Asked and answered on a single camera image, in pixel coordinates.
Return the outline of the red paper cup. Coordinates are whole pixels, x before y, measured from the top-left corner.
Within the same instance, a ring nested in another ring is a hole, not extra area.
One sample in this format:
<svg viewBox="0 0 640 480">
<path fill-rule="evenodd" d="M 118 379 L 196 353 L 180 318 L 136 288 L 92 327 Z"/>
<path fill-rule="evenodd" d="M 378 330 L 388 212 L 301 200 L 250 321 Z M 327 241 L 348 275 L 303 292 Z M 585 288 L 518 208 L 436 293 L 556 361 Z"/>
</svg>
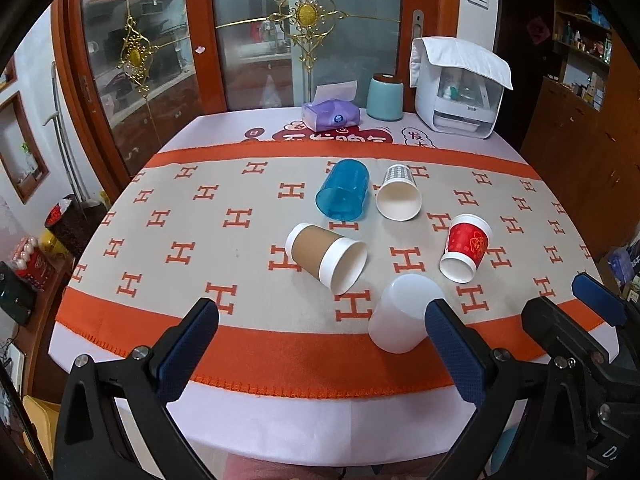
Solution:
<svg viewBox="0 0 640 480">
<path fill-rule="evenodd" d="M 447 233 L 439 271 L 449 281 L 466 284 L 474 278 L 491 242 L 492 229 L 476 214 L 458 214 Z"/>
</svg>

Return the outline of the blue translucent plastic cup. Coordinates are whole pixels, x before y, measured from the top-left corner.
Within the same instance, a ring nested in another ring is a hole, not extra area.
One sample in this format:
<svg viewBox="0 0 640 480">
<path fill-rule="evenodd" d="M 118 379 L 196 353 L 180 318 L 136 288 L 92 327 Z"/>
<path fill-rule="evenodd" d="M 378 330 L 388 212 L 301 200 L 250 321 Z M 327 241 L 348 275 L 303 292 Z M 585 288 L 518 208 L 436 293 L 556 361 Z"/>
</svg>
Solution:
<svg viewBox="0 0 640 480">
<path fill-rule="evenodd" d="M 337 162 L 316 194 L 316 206 L 326 217 L 338 221 L 360 218 L 369 192 L 369 170 L 356 159 Z"/>
</svg>

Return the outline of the white cloth on appliance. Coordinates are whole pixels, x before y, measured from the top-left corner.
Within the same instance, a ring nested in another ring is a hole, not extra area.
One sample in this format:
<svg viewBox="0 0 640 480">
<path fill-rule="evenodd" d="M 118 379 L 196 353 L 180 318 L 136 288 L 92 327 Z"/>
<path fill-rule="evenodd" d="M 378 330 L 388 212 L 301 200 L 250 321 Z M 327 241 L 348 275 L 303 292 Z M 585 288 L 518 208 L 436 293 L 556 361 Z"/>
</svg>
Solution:
<svg viewBox="0 0 640 480">
<path fill-rule="evenodd" d="M 428 36 L 412 40 L 409 58 L 409 87 L 418 85 L 423 61 L 437 67 L 462 68 L 512 90 L 509 64 L 494 52 L 456 37 Z"/>
</svg>

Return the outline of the black bin with red bag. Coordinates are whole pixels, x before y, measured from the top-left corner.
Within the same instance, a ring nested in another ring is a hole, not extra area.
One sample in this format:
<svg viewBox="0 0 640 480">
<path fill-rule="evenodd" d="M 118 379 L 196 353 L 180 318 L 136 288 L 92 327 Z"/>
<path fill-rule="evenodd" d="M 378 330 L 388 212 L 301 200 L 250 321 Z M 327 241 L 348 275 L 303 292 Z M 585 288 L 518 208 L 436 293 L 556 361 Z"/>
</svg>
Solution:
<svg viewBox="0 0 640 480">
<path fill-rule="evenodd" d="M 79 259 L 88 246 L 93 229 L 74 194 L 61 198 L 49 211 L 44 227 Z"/>
</svg>

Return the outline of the red egg carton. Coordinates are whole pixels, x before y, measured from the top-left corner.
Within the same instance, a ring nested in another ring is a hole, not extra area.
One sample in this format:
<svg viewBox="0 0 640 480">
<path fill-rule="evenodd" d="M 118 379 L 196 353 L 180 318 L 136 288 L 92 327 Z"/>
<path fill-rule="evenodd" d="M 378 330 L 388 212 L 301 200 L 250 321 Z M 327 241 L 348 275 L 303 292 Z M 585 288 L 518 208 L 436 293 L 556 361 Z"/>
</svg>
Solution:
<svg viewBox="0 0 640 480">
<path fill-rule="evenodd" d="M 54 278 L 54 266 L 40 250 L 35 237 L 23 237 L 15 246 L 10 267 L 23 282 L 36 292 L 44 292 Z"/>
</svg>

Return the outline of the white sterilizer box appliance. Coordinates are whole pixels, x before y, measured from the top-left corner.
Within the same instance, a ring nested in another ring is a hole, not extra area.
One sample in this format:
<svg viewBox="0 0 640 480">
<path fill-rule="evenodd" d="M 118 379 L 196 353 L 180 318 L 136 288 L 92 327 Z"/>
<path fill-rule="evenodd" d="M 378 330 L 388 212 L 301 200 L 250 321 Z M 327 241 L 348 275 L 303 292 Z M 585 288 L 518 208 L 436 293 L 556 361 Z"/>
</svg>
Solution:
<svg viewBox="0 0 640 480">
<path fill-rule="evenodd" d="M 423 61 L 416 86 L 416 114 L 432 130 L 487 139 L 494 132 L 506 88 L 462 68 Z"/>
</svg>

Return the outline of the white printed tablecloth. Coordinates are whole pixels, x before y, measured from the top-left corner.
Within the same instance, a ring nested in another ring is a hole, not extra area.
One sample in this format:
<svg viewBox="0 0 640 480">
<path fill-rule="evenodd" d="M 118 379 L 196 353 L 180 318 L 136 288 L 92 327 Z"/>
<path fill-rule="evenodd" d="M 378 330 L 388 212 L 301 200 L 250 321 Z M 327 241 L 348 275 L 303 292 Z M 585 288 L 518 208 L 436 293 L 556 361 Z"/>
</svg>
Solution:
<svg viewBox="0 0 640 480">
<path fill-rule="evenodd" d="M 369 118 L 353 132 L 314 134 L 304 127 L 295 108 L 195 118 L 152 158 L 177 148 L 266 141 L 399 144 L 488 155 L 528 165 L 500 136 L 478 140 L 437 133 L 413 114 L 391 124 Z M 604 325 L 614 334 L 612 346 L 590 333 L 610 356 L 617 356 L 620 346 L 615 330 Z M 55 321 L 49 352 L 64 370 L 81 354 L 97 361 L 123 357 L 92 348 L 63 363 L 51 351 L 57 332 Z M 382 464 L 445 452 L 473 411 L 472 405 L 460 398 L 450 377 L 448 385 L 432 390 L 353 399 L 258 396 L 217 389 L 193 378 L 169 409 L 193 443 L 270 462 L 317 466 Z"/>
</svg>

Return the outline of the wooden glass sliding door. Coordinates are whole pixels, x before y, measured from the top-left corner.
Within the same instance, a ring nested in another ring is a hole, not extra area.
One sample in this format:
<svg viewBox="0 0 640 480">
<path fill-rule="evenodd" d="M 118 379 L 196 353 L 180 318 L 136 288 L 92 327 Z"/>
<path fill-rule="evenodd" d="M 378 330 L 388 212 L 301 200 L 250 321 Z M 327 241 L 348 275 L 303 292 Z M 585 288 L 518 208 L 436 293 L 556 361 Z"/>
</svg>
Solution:
<svg viewBox="0 0 640 480">
<path fill-rule="evenodd" d="M 54 60 L 93 171 L 117 195 L 192 119 L 299 106 L 322 84 L 406 78 L 460 0 L 54 0 Z"/>
</svg>

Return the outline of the purple tissue pack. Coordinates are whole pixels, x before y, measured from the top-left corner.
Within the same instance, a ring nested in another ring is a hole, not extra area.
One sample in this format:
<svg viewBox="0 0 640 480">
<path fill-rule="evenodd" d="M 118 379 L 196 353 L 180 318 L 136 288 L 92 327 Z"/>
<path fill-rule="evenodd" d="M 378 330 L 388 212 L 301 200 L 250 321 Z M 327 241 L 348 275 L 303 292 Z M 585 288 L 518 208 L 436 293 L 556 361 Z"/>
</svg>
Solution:
<svg viewBox="0 0 640 480">
<path fill-rule="evenodd" d="M 320 84 L 314 98 L 303 105 L 302 121 L 313 132 L 325 132 L 360 124 L 360 108 L 355 103 L 358 81 Z"/>
</svg>

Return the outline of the wall niche wooden frame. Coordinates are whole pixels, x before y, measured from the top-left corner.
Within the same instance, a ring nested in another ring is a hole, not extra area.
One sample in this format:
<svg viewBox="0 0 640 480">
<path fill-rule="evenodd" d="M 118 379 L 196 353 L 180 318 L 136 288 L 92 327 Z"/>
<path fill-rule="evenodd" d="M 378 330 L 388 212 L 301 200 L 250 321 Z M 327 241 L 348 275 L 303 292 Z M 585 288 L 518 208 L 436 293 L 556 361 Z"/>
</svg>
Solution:
<svg viewBox="0 0 640 480">
<path fill-rule="evenodd" d="M 30 128 L 21 92 L 1 104 L 1 165 L 22 204 L 38 190 L 49 169 Z"/>
</svg>

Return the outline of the dark wooden cabinet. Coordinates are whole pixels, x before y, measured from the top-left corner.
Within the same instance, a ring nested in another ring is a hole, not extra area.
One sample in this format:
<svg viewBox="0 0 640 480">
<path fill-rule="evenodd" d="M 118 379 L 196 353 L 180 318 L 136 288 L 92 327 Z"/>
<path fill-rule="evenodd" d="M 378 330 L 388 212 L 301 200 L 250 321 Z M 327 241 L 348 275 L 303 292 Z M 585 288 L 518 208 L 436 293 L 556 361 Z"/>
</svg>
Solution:
<svg viewBox="0 0 640 480">
<path fill-rule="evenodd" d="M 589 0 L 553 0 L 549 28 L 521 153 L 600 259 L 639 225 L 639 67 Z"/>
</svg>

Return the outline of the orange H-pattern blanket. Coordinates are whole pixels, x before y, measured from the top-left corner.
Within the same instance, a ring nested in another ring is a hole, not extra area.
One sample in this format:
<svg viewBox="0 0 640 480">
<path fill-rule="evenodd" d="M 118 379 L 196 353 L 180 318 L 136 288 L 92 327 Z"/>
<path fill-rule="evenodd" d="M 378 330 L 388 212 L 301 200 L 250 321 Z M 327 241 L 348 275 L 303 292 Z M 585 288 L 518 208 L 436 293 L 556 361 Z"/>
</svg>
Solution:
<svg viewBox="0 0 640 480">
<path fill-rule="evenodd" d="M 155 155 L 72 275 L 53 355 L 152 344 L 202 297 L 219 328 L 194 378 L 258 396 L 353 399 L 449 377 L 392 285 L 445 298 L 494 347 L 532 360 L 529 299 L 615 337 L 570 290 L 593 272 L 558 200 L 524 162 L 399 144 L 243 142 Z"/>
</svg>

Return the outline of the white plastic cup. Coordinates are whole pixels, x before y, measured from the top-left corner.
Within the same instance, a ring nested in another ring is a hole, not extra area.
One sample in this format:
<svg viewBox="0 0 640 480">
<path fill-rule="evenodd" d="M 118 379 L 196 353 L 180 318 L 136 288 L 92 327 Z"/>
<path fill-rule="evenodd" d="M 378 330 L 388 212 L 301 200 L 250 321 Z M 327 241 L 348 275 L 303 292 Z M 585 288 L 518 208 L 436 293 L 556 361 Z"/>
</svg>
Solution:
<svg viewBox="0 0 640 480">
<path fill-rule="evenodd" d="M 404 274 L 384 289 L 370 317 L 368 334 L 381 350 L 401 354 L 416 348 L 427 337 L 424 315 L 427 305 L 444 299 L 440 287 L 419 274 Z"/>
</svg>

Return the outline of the grey checkered paper cup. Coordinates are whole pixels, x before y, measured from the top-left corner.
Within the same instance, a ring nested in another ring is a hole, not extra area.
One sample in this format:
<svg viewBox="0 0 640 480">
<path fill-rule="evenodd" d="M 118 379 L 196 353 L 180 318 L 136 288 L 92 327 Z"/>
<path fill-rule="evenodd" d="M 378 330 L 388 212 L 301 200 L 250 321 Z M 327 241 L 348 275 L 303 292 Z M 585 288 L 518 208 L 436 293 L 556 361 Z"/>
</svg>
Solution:
<svg viewBox="0 0 640 480">
<path fill-rule="evenodd" d="M 388 220 L 404 222 L 420 214 L 422 193 L 408 166 L 393 164 L 385 171 L 375 196 L 378 212 Z"/>
</svg>

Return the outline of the brown sleeve paper cup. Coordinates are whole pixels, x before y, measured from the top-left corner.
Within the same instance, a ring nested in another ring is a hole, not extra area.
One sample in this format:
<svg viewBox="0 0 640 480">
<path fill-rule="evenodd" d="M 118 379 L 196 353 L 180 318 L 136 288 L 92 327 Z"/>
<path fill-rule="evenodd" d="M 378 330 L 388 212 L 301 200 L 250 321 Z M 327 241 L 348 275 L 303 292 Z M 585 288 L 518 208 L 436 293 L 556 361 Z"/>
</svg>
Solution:
<svg viewBox="0 0 640 480">
<path fill-rule="evenodd" d="M 288 233 L 285 253 L 334 296 L 349 291 L 360 277 L 368 258 L 365 242 L 307 222 L 300 222 Z"/>
</svg>

